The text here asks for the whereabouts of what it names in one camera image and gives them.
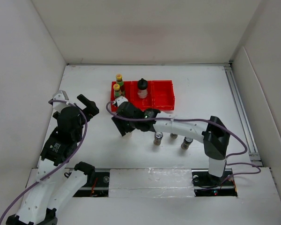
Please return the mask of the red sauce bottle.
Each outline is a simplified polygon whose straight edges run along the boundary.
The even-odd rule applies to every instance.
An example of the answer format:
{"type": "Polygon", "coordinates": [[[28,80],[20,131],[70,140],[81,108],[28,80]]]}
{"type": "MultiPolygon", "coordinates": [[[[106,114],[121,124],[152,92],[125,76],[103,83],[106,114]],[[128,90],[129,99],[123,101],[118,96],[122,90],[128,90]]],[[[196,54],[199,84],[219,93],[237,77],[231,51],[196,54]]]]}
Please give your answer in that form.
{"type": "Polygon", "coordinates": [[[122,96],[122,92],[121,92],[120,88],[121,88],[121,86],[117,83],[113,85],[113,95],[114,95],[115,99],[122,96]]]}
{"type": "Polygon", "coordinates": [[[121,74],[116,75],[116,83],[120,86],[121,95],[125,96],[125,85],[121,74]]]}

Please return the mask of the white salt shaker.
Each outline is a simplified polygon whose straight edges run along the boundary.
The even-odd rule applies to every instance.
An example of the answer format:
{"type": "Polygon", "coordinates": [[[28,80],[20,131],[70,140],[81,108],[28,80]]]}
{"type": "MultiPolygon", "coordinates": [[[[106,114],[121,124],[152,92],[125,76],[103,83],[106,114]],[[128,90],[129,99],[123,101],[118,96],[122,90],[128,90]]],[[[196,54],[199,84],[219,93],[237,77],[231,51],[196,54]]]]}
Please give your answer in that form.
{"type": "Polygon", "coordinates": [[[141,99],[145,99],[148,95],[148,82],[147,80],[141,78],[137,82],[137,87],[138,87],[138,96],[141,99]]]}
{"type": "Polygon", "coordinates": [[[132,132],[128,132],[128,133],[126,133],[125,135],[124,135],[124,138],[129,138],[129,137],[131,137],[132,136],[132,132]]]}

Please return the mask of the silver-lid spice jar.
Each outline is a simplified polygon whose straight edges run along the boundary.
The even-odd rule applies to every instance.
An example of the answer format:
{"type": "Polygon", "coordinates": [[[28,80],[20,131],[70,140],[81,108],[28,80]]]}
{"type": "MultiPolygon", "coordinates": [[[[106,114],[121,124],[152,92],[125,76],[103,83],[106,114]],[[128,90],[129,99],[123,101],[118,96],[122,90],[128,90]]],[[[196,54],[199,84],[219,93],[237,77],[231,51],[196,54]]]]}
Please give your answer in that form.
{"type": "Polygon", "coordinates": [[[155,132],[155,136],[154,136],[154,145],[161,145],[162,142],[162,138],[163,138],[163,133],[162,132],[155,132]]]}

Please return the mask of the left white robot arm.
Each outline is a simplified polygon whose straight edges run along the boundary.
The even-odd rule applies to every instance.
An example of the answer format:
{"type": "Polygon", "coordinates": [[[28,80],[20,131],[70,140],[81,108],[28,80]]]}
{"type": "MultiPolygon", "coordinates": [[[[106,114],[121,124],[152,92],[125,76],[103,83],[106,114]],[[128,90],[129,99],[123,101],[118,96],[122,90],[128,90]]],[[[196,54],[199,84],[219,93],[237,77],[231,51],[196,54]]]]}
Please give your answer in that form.
{"type": "Polygon", "coordinates": [[[23,205],[7,218],[7,225],[55,225],[58,222],[58,213],[79,188],[94,183],[94,166],[79,162],[58,192],[54,193],[56,184],[62,180],[67,163],[84,142],[88,122],[99,114],[95,102],[82,94],[77,99],[85,108],[81,109],[77,104],[71,103],[62,90],[49,101],[55,110],[53,117],[57,126],[41,151],[34,183],[16,198],[19,200],[26,195],[23,205]]]}

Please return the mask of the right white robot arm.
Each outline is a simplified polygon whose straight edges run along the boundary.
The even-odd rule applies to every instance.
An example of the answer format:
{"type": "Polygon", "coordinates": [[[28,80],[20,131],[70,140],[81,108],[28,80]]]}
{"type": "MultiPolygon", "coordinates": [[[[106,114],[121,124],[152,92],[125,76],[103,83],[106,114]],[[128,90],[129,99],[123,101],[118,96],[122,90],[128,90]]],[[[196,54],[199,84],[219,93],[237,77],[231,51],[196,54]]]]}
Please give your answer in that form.
{"type": "Polygon", "coordinates": [[[199,120],[177,119],[153,108],[143,111],[126,99],[110,101],[107,105],[117,106],[111,119],[122,136],[139,130],[183,136],[185,148],[193,141],[202,143],[209,160],[208,173],[204,177],[207,186],[212,187],[223,182],[230,133],[219,118],[210,117],[205,121],[207,125],[202,127],[198,124],[199,120]]]}

